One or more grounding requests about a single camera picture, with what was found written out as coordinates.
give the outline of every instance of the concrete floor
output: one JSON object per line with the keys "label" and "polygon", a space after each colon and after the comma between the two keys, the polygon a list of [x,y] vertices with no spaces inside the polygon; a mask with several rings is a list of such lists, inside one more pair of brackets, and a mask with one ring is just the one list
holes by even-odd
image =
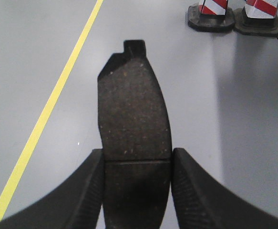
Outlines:
{"label": "concrete floor", "polygon": [[[97,76],[123,41],[144,39],[173,146],[227,188],[278,216],[278,40],[196,32],[196,0],[104,0],[6,217],[64,181],[102,148]],[[95,1],[0,0],[0,194]],[[244,1],[230,0],[232,9]],[[98,228],[104,228],[100,218]],[[162,225],[177,228],[172,200]]]}

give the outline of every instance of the red and white stripe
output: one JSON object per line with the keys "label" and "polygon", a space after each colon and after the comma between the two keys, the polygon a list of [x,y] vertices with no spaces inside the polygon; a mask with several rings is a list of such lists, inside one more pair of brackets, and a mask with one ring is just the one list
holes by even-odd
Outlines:
{"label": "red and white stripe", "polygon": [[249,18],[273,19],[278,10],[278,0],[247,0],[246,14]]}
{"label": "red and white stripe", "polygon": [[228,0],[200,0],[199,11],[208,15],[225,15]]}

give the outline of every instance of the textured rubber pad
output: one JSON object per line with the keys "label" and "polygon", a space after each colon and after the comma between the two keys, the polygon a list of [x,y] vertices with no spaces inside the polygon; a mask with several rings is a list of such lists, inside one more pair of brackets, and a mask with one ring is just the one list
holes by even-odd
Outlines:
{"label": "textured rubber pad", "polygon": [[278,229],[278,218],[219,184],[184,150],[173,152],[172,193],[180,229]]}
{"label": "textured rubber pad", "polygon": [[103,154],[94,150],[44,198],[0,222],[0,229],[94,229],[103,201]]}

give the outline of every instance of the striped traffic cone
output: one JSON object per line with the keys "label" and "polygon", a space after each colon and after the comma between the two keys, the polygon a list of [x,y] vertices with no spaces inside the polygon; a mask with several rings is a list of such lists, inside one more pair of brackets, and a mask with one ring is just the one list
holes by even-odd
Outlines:
{"label": "striped traffic cone", "polygon": [[235,24],[228,0],[200,0],[188,8],[187,16],[188,26],[197,31],[225,32]]}
{"label": "striped traffic cone", "polygon": [[278,0],[247,0],[234,11],[235,30],[245,35],[278,37]]}

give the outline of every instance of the black cone base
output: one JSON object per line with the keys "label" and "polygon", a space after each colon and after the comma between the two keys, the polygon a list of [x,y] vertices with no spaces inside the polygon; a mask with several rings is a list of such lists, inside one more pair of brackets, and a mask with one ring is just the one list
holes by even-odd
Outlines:
{"label": "black cone base", "polygon": [[252,36],[263,37],[278,37],[278,17],[268,23],[268,19],[249,19],[243,9],[236,9],[234,11],[236,23],[234,30]]}
{"label": "black cone base", "polygon": [[199,12],[198,4],[195,4],[188,8],[187,18],[189,27],[204,32],[228,32],[235,24],[233,11],[229,7],[226,16],[204,15]]}

